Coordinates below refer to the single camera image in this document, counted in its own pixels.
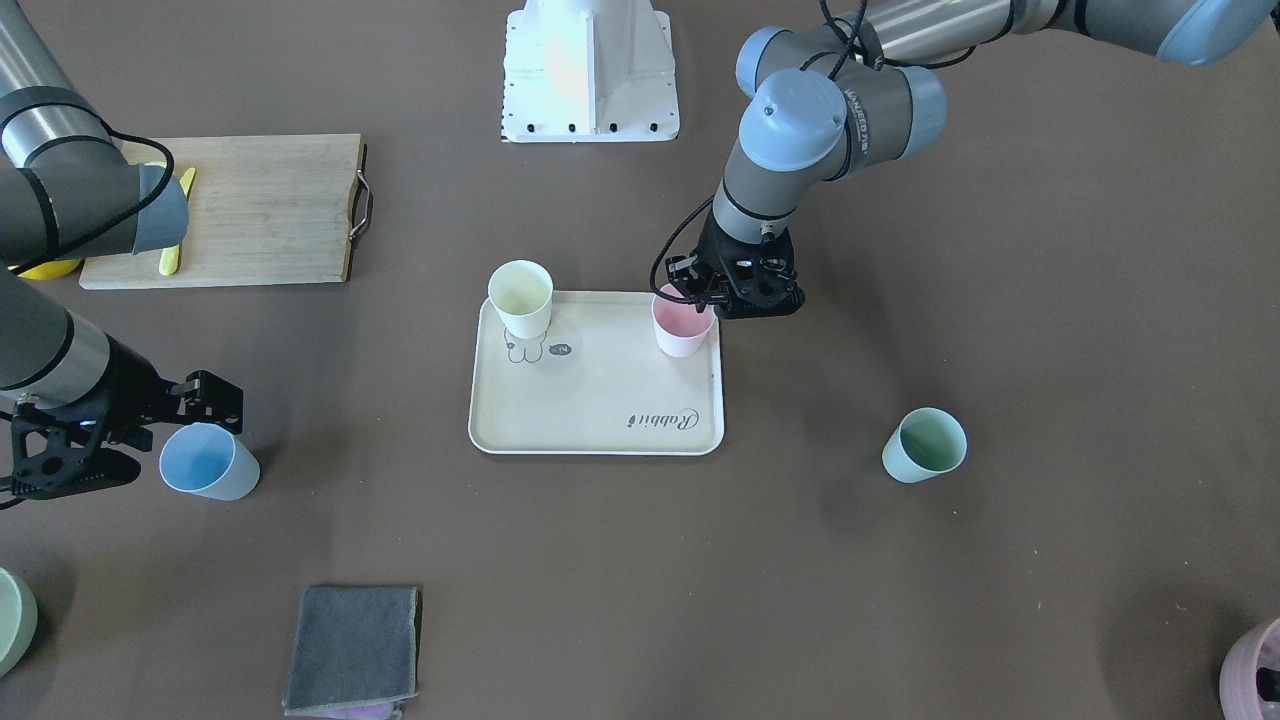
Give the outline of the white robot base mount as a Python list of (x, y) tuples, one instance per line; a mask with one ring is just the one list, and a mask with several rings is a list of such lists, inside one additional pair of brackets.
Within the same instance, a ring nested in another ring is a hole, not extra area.
[(649, 1), (527, 1), (506, 18), (503, 68), (508, 143), (678, 136), (671, 18)]

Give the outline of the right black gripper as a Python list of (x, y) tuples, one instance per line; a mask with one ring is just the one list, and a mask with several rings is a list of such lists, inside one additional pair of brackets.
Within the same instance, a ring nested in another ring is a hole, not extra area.
[(242, 433), (239, 386), (209, 370), (192, 372), (182, 383), (166, 380), (118, 341), (109, 341), (108, 347), (105, 373), (84, 397), (51, 409), (22, 400), (9, 414), (13, 469), (8, 491), (13, 500), (61, 498), (136, 480), (140, 461), (116, 445), (150, 451), (147, 427), (154, 423), (204, 423), (233, 436)]

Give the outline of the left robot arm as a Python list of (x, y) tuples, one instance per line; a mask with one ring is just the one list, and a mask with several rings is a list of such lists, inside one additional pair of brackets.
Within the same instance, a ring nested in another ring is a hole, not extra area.
[(686, 255), (662, 250), (660, 300), (722, 319), (786, 316), (805, 302), (788, 223), (806, 191), (937, 141), (947, 117), (937, 70), (1010, 35), (1059, 29), (1187, 67), (1215, 63), (1275, 1), (863, 1), (808, 32), (765, 27), (741, 46), (750, 102)]

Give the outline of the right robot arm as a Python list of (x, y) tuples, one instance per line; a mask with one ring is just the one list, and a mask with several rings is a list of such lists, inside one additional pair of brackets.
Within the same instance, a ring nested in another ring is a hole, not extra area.
[(105, 331), (23, 279), (46, 263), (178, 245), (188, 204), (170, 150), (160, 167), (120, 151), (15, 1), (1, 5), (3, 419), (5, 509), (136, 480), (151, 425), (210, 421), (238, 434), (243, 391), (207, 370), (168, 380)]

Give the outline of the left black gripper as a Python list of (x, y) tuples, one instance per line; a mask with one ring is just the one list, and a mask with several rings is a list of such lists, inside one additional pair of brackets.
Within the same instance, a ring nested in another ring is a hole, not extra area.
[(724, 320), (787, 316), (806, 301), (788, 231), (767, 231), (748, 243), (710, 219), (695, 255), (667, 258), (664, 269), (684, 304), (710, 306)]

